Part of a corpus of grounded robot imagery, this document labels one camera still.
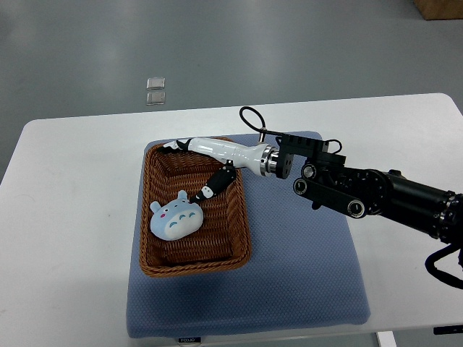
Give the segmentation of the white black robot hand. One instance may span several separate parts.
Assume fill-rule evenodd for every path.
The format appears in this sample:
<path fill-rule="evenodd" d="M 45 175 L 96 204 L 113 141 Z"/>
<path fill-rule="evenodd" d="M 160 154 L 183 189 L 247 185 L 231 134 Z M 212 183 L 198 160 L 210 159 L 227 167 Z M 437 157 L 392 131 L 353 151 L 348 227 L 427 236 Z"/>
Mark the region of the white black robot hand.
<path fill-rule="evenodd" d="M 258 176 L 271 175 L 279 154 L 274 146 L 266 143 L 249 147 L 206 137 L 174 140 L 167 142 L 159 150 L 162 153 L 194 152 L 221 163 L 220 169 L 207 180 L 201 190 L 191 196 L 191 203 L 209 200 L 225 191 L 237 178 L 239 168 L 247 168 Z"/>

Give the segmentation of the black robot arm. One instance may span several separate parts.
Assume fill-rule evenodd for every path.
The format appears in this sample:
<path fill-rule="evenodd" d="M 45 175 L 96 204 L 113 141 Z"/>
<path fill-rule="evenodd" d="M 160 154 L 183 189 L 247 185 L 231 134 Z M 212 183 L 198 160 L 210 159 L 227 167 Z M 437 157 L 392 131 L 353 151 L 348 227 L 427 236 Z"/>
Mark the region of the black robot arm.
<path fill-rule="evenodd" d="M 280 134 L 277 149 L 261 166 L 280 179 L 289 176 L 294 156 L 305 158 L 294 193 L 351 218 L 380 215 L 445 244 L 462 245 L 462 195 L 410 181 L 397 170 L 348 168 L 345 156 L 329 152 L 328 141 Z"/>

